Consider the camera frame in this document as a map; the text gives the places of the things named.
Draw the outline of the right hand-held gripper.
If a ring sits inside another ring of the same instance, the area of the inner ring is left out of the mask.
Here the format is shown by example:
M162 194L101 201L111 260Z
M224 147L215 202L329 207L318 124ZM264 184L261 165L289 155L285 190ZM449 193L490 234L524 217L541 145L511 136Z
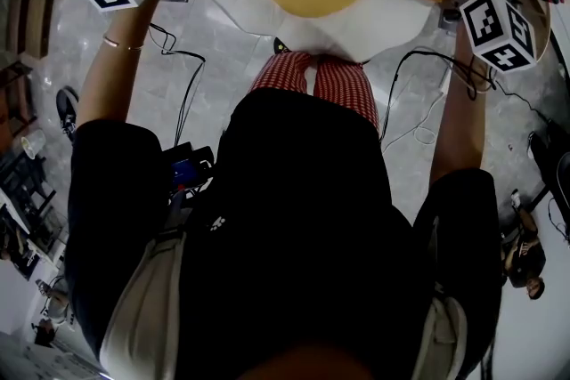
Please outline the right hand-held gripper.
M442 0L463 20L473 54L498 71L537 63L535 27L526 16L535 0Z

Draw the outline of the person's left forearm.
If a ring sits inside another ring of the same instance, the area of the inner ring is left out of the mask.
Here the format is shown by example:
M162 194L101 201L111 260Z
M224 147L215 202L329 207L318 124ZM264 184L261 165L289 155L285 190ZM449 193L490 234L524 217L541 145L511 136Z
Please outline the person's left forearm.
M82 85L77 126L94 120L126 121L135 75L159 0L117 10Z

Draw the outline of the person's right forearm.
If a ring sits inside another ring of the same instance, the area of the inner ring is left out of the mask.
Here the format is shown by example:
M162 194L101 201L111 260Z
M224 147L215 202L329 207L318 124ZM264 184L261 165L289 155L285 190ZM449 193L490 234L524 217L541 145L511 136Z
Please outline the person's right forearm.
M430 184L447 174L482 164L485 147L485 81L487 66L473 53L463 24L457 28L454 59L467 67L472 86L452 77L436 139Z

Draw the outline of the white egg-shaped floor cushion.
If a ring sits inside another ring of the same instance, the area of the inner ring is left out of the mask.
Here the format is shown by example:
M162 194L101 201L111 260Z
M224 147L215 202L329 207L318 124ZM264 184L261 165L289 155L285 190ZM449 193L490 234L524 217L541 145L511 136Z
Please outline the white egg-shaped floor cushion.
M430 0L354 0L338 12L303 18L274 0L214 1L249 34L277 36L292 51L328 53L355 62L410 42L436 5Z

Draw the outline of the black sneaker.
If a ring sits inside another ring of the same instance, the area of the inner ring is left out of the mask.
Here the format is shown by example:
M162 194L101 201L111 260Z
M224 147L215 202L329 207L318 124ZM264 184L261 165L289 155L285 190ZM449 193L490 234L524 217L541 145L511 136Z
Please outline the black sneaker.
M73 143L77 130L78 96L72 87L65 85L58 90L56 108L60 118L61 130Z

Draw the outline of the brown wooden cabinet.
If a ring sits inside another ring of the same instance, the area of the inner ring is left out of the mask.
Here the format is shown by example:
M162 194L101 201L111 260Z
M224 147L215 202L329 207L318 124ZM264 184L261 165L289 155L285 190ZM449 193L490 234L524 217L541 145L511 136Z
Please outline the brown wooden cabinet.
M29 85L31 70L21 61L0 70L0 149L9 147L37 119Z

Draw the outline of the red checked trousers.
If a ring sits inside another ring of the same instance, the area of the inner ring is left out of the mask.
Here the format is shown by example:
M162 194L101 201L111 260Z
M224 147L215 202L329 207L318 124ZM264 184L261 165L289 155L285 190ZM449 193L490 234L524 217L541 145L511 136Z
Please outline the red checked trousers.
M313 95L350 109L379 128L371 83L360 63L329 55L317 57L305 52L279 53L268 60L250 90L268 88L306 94L305 73L312 61L316 62Z

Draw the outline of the clear plastic cup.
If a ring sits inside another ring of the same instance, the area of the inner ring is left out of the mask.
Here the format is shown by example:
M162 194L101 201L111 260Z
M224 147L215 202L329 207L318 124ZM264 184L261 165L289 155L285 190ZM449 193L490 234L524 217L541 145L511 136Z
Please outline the clear plastic cup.
M36 129L20 138L20 144L24 152L30 159L35 159L37 154L46 145L45 133L41 129Z

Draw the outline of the person's black shirt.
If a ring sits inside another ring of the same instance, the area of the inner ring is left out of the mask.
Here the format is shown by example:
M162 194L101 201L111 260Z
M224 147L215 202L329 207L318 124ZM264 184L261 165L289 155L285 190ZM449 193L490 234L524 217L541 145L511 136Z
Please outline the person's black shirt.
M302 345L408 380L436 301L465 316L459 377L483 358L501 304L486 171L437 180L408 222L370 121L256 89L232 114L212 182L167 235L162 152L153 132L103 119L80 126L73 145L66 279L115 380L236 380Z

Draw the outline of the black waist recorder box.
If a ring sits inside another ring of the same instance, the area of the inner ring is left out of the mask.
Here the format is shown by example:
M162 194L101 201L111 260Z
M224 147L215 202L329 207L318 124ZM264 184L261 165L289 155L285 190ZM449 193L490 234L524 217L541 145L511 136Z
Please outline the black waist recorder box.
M172 196L181 190L199 189L213 176L215 158L209 146L194 149L188 141L164 150L162 157L169 167Z

